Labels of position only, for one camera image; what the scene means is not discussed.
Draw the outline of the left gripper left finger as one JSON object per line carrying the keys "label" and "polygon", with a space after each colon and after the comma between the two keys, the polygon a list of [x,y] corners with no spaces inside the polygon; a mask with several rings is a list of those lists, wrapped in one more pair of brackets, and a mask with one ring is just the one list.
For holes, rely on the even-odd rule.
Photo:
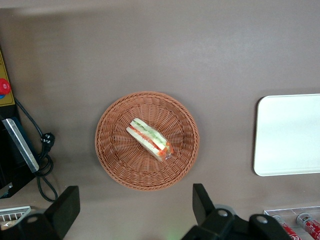
{"label": "left gripper left finger", "polygon": [[68,186],[45,210],[34,211],[0,231],[2,240],[62,240],[81,209],[78,186]]}

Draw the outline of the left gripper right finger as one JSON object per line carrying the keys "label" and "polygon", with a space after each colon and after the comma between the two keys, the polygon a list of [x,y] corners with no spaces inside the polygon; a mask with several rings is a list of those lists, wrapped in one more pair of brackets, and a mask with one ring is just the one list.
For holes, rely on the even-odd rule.
{"label": "left gripper right finger", "polygon": [[253,214],[246,221],[229,208],[211,201],[201,183],[192,186],[192,209],[197,224],[183,240],[289,240],[284,228],[271,216]]}

